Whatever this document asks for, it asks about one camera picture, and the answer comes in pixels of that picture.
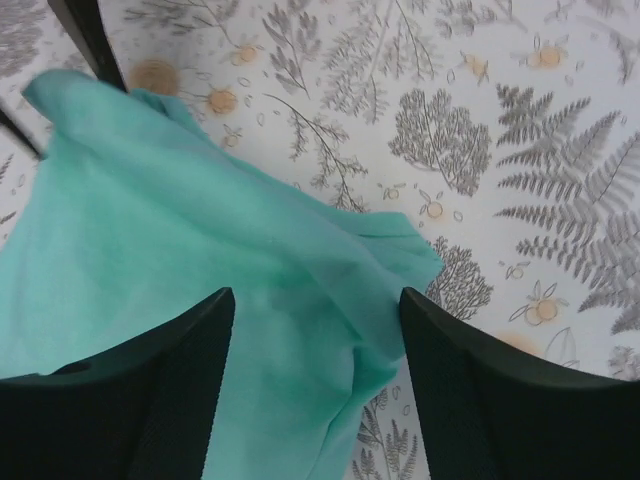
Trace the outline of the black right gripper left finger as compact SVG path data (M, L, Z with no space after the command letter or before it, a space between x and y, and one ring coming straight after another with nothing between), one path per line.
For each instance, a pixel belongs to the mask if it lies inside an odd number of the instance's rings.
M49 375L2 380L2 478L201 478L234 311L223 288Z

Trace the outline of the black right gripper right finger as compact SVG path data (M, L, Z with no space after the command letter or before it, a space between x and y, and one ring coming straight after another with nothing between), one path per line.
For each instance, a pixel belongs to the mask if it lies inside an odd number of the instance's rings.
M638 478L638 383L525 353L413 288L399 314L432 478Z

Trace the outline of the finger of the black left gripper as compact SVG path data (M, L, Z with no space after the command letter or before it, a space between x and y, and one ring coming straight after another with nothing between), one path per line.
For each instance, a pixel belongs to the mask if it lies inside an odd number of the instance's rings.
M13 116L3 107L0 108L0 124L20 144L30 150L37 160L43 160L45 158L40 148L32 141L27 132L17 124Z
M48 0L49 7L96 77L127 91L97 0Z

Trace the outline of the teal t shirt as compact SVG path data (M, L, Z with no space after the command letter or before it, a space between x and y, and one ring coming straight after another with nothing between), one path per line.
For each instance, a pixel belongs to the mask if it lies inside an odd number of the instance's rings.
M53 124L1 251L1 374L49 373L228 287L208 479L340 479L442 263L400 213L328 206L215 145L176 98L49 70Z

